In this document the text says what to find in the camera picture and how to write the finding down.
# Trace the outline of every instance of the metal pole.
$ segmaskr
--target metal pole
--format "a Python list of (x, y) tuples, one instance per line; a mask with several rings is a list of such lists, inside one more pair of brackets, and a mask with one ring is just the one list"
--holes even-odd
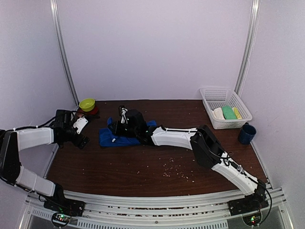
[(53, 21), (54, 21), (54, 26), (57, 34), (57, 41), (59, 45), (59, 50), (61, 54), (61, 62), (65, 71), (65, 75), (67, 78), (68, 86), (70, 89), (70, 92), (73, 96), (75, 105), (78, 106), (79, 104), (79, 99), (76, 94), (75, 86), (72, 80), (69, 64), (68, 64), (68, 59), (67, 59), (67, 54), (65, 51), (65, 47), (63, 44), (63, 38), (62, 38), (62, 33), (61, 33), (61, 24), (60, 24), (60, 19), (59, 19), (59, 14), (58, 14), (58, 9), (57, 9), (57, 0), (50, 0), (51, 4), (51, 11), (52, 11), (52, 16), (53, 16)]
[(249, 58), (251, 54), (251, 50), (254, 45), (254, 38), (255, 38), (255, 32), (258, 22), (258, 12), (259, 12), (259, 6), (260, 6), (260, 0), (253, 0), (252, 3), (252, 12), (249, 22), (249, 30), (248, 30), (248, 36), (246, 41), (246, 46), (244, 49), (244, 57), (243, 61), (239, 70), (236, 86), (235, 86), (235, 92), (240, 96), (242, 92), (242, 88), (244, 85), (244, 80), (247, 74), (247, 70), (249, 67)]

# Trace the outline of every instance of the yellow sponge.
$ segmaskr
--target yellow sponge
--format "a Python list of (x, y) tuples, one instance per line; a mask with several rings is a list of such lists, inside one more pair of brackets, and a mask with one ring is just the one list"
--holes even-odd
[(232, 110), (233, 110), (237, 119), (243, 119), (236, 107), (233, 107)]

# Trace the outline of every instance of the white wall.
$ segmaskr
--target white wall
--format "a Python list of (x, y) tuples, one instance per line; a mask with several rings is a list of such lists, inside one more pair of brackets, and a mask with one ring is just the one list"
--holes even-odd
[(305, 2), (264, 0), (242, 99), (270, 179), (283, 187), (295, 228), (305, 216)]
[(62, 0), (79, 99), (198, 99), (234, 88), (251, 0)]
[[(49, 1), (0, 4), (0, 129), (39, 125), (74, 107), (60, 61)], [(20, 153), (42, 175), (54, 146)], [(16, 228), (26, 193), (0, 181), (0, 225)]]

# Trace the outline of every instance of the green sponge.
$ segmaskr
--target green sponge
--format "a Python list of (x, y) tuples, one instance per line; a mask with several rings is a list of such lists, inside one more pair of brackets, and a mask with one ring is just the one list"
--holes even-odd
[(225, 119), (237, 119), (236, 115), (234, 114), (232, 108), (230, 106), (222, 107), (224, 118)]

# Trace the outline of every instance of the yellow bowl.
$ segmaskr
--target yellow bowl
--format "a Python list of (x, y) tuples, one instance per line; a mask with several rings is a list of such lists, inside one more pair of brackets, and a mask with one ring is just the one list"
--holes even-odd
[(89, 112), (92, 111), (95, 107), (95, 100), (88, 98), (88, 99), (84, 99), (83, 101), (80, 102), (80, 108), (84, 111), (84, 112)]

